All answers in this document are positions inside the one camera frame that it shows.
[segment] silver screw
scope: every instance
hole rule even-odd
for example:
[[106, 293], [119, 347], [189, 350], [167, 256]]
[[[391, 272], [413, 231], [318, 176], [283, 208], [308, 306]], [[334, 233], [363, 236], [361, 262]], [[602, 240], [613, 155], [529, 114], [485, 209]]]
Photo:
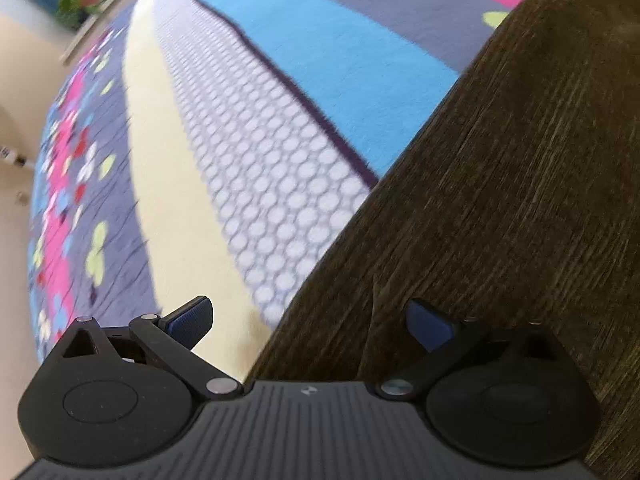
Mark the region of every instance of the silver screw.
[[207, 390], [212, 394], [230, 394], [238, 389], [238, 383], [229, 377], [218, 377], [207, 383]]
[[404, 379], [389, 379], [382, 383], [380, 389], [387, 395], [401, 397], [410, 394], [413, 391], [414, 386]]

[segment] ribbed gray surface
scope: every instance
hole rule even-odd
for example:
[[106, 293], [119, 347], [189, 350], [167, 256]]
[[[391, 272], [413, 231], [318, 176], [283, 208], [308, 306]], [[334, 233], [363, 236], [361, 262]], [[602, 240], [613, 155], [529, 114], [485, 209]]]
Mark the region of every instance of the ribbed gray surface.
[[40, 461], [23, 480], [595, 480], [575, 462], [514, 472], [443, 446], [414, 408], [362, 383], [257, 383], [245, 397], [207, 405], [171, 449], [144, 462], [82, 471]]

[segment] yellow stripe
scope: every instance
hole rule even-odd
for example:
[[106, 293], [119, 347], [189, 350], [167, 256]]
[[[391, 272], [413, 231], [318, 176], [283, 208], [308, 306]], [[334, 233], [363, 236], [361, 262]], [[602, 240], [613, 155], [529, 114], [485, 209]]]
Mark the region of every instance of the yellow stripe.
[[227, 252], [156, 43], [153, 0], [133, 12], [124, 60], [130, 168], [156, 298], [166, 314], [204, 294], [214, 327], [194, 352], [243, 380], [270, 336]]

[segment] blue gripper pad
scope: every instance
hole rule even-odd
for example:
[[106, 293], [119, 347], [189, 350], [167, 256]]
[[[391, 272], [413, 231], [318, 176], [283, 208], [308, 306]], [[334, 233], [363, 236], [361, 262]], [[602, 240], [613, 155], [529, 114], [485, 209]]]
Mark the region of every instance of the blue gripper pad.
[[410, 300], [407, 305], [406, 327], [427, 352], [446, 343], [458, 330], [456, 322], [419, 300]]
[[198, 296], [158, 322], [158, 328], [191, 350], [213, 326], [209, 298]]

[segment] colorful bedspread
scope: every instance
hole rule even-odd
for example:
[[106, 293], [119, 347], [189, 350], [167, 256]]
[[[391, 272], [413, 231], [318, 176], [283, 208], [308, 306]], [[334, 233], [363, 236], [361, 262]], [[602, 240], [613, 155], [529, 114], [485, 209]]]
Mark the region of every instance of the colorful bedspread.
[[29, 269], [39, 357], [77, 316], [120, 326], [206, 294], [214, 328], [195, 351], [243, 378], [519, 1], [138, 0], [44, 129]]

